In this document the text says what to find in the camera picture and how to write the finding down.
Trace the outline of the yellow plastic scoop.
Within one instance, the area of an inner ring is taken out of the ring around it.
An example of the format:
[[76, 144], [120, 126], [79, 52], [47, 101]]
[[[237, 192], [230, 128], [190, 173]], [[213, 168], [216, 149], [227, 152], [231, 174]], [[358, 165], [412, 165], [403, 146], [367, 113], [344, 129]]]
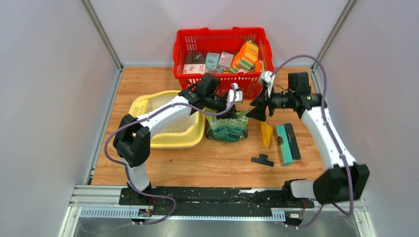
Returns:
[[271, 144], [271, 139], [273, 136], [273, 127], [268, 123], [261, 121], [261, 133], [262, 133], [262, 140], [265, 147], [269, 148]]

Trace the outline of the green litter bag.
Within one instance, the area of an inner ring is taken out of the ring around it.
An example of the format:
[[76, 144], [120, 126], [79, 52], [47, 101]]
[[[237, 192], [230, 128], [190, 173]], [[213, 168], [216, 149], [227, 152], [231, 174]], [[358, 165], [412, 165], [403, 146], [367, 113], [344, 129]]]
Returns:
[[205, 137], [220, 142], [238, 142], [248, 138], [248, 120], [246, 114], [249, 110], [237, 111], [237, 118], [217, 118], [205, 115]]

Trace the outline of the black bag clip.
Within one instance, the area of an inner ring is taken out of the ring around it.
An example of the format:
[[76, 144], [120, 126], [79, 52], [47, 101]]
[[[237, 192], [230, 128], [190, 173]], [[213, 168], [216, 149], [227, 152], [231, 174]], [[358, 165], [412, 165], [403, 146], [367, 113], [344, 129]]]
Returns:
[[267, 166], [270, 166], [270, 167], [274, 166], [274, 162], [268, 160], [268, 155], [266, 155], [266, 154], [259, 154], [258, 157], [252, 157], [251, 162], [267, 165]]

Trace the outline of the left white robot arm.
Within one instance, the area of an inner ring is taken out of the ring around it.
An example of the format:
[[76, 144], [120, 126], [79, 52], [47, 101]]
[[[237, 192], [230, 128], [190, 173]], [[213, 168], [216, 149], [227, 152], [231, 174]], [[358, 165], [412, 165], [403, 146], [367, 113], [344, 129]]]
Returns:
[[237, 117], [235, 104], [242, 103], [243, 92], [237, 83], [232, 83], [224, 96], [217, 94], [221, 80], [212, 74], [204, 74], [198, 83], [180, 91], [169, 102], [157, 109], [133, 117], [128, 114], [121, 120], [119, 128], [106, 140], [121, 157], [132, 198], [140, 205], [149, 202], [151, 186], [146, 171], [146, 160], [151, 152], [151, 139], [164, 128], [196, 112], [208, 115], [204, 108], [213, 110], [211, 116]]

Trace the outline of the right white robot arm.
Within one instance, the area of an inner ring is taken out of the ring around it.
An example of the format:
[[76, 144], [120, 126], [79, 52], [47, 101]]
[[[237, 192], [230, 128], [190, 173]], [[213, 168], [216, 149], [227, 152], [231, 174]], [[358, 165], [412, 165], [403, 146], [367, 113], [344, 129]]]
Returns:
[[353, 202], [362, 196], [369, 168], [351, 155], [340, 139], [322, 94], [313, 93], [307, 72], [289, 73], [286, 91], [274, 92], [274, 74], [264, 71], [258, 82], [261, 93], [251, 102], [247, 117], [266, 121], [276, 109], [292, 109], [305, 124], [319, 150], [324, 173], [316, 180], [295, 179], [284, 184], [282, 201], [296, 206], [302, 198], [320, 204]]

